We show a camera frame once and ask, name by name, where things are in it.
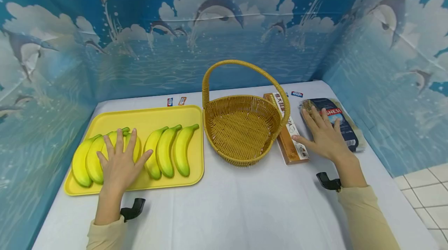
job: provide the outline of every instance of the tiled floor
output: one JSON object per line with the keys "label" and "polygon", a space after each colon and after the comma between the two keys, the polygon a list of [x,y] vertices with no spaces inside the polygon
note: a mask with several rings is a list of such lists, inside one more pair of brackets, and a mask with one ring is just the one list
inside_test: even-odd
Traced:
{"label": "tiled floor", "polygon": [[448,250],[448,163],[395,178],[429,232]]}

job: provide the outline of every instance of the woven basket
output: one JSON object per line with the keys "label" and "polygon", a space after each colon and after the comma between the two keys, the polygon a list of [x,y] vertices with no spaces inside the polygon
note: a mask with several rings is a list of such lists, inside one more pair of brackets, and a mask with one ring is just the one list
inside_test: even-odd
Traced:
{"label": "woven basket", "polygon": [[[210,101],[210,73],[225,64],[246,66],[265,76],[283,99],[284,117],[276,105],[258,96],[225,96]],[[216,152],[235,166],[246,167],[260,161],[289,118],[289,100],[279,83],[261,68],[244,61],[228,59],[212,65],[202,81],[202,100],[207,138]]]}

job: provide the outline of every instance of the sleeve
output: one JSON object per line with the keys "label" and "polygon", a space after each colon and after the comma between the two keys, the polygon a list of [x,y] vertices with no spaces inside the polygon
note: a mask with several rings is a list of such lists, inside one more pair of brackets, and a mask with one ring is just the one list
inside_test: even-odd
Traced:
{"label": "sleeve", "polygon": [[355,250],[400,250],[371,186],[342,188],[338,198]]}
{"label": "sleeve", "polygon": [[105,226],[97,226],[92,221],[87,235],[87,250],[121,250],[126,229],[123,215],[118,221]]}

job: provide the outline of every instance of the white tile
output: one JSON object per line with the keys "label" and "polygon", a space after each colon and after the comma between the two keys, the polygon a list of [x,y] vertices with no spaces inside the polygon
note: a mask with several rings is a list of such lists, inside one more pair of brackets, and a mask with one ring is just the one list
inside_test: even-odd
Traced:
{"label": "white tile", "polygon": [[443,235],[442,231],[439,229],[430,229],[432,237],[437,241],[441,250],[448,250],[448,242]]}
{"label": "white tile", "polygon": [[406,177],[412,188],[439,183],[439,180],[437,180],[437,178],[427,168],[405,174],[404,177]]}
{"label": "white tile", "polygon": [[431,217],[439,225],[440,229],[448,229],[448,206],[427,208]]}
{"label": "white tile", "polygon": [[404,178],[404,176],[395,177],[394,180],[395,184],[397,184],[398,188],[401,190],[411,188],[411,186],[409,186],[409,183],[406,181],[406,178]]}
{"label": "white tile", "polygon": [[448,191],[442,184],[414,189],[424,207],[448,205]]}
{"label": "white tile", "polygon": [[412,205],[413,208],[421,208],[422,204],[418,201],[418,198],[415,196],[412,189],[405,189],[403,192],[404,196],[407,198],[409,203]]}
{"label": "white tile", "polygon": [[421,218],[422,222],[425,224],[427,229],[438,229],[439,228],[439,226],[434,222],[434,220],[428,214],[428,211],[426,211],[424,208],[415,209],[415,212],[417,212],[418,217]]}
{"label": "white tile", "polygon": [[434,166],[430,168],[430,170],[440,180],[440,182],[448,181],[448,163]]}

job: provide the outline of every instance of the yellow banana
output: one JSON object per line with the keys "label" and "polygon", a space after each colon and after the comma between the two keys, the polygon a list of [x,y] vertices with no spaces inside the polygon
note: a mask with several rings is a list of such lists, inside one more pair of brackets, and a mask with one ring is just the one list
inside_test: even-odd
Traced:
{"label": "yellow banana", "polygon": [[100,137],[101,135],[95,135],[92,138],[86,139],[81,144],[79,144],[78,148],[73,154],[73,177],[75,178],[76,182],[83,187],[90,187],[90,185],[92,185],[92,179],[90,179],[86,169],[86,156],[89,152],[90,147],[92,146],[92,143],[94,143],[94,141]]}
{"label": "yellow banana", "polygon": [[[128,133],[126,136],[124,136],[124,150],[126,150],[126,148],[128,147],[129,141],[131,141],[131,135]],[[134,163],[138,161],[141,155],[142,155],[142,142],[140,141],[140,138],[137,136],[137,139],[135,140],[134,155],[133,155]]]}
{"label": "yellow banana", "polygon": [[104,138],[97,138],[92,143],[86,157],[86,168],[90,178],[96,184],[103,184],[103,169],[101,168],[100,159],[98,159],[97,151],[101,151],[104,146]]}
{"label": "yellow banana", "polygon": [[174,143],[174,163],[176,164],[177,171],[185,177],[190,175],[190,165],[187,159],[188,144],[193,137],[194,131],[198,128],[198,124],[183,128],[179,132],[179,136],[177,136],[176,143]]}
{"label": "yellow banana", "polygon": [[[129,128],[126,127],[123,130],[123,134],[129,131]],[[117,132],[112,131],[107,134],[109,138],[111,139],[112,145],[115,146],[115,143],[117,143]],[[106,159],[109,159],[109,155],[107,154],[107,147],[106,143],[104,142],[104,138],[102,141],[95,140],[94,143],[91,146],[91,149],[87,153],[86,158],[86,168],[87,173],[89,174],[90,178],[96,183],[96,184],[103,184],[103,168],[101,167],[100,159],[98,159],[98,156],[96,154],[97,151],[101,151],[103,155],[106,157]]]}
{"label": "yellow banana", "polygon": [[145,148],[143,150],[144,152],[148,150],[153,150],[151,158],[149,158],[148,161],[145,163],[145,168],[146,171],[148,171],[149,175],[154,180],[159,180],[160,177],[162,177],[159,165],[157,164],[156,148],[160,136],[162,136],[162,133],[167,129],[168,127],[165,126],[164,128],[153,131],[146,140]]}
{"label": "yellow banana", "polygon": [[173,128],[169,128],[160,136],[159,143],[157,144],[156,158],[160,171],[168,178],[174,176],[174,168],[171,162],[171,146],[173,146],[174,138],[178,130],[182,129],[182,126],[178,124]]}

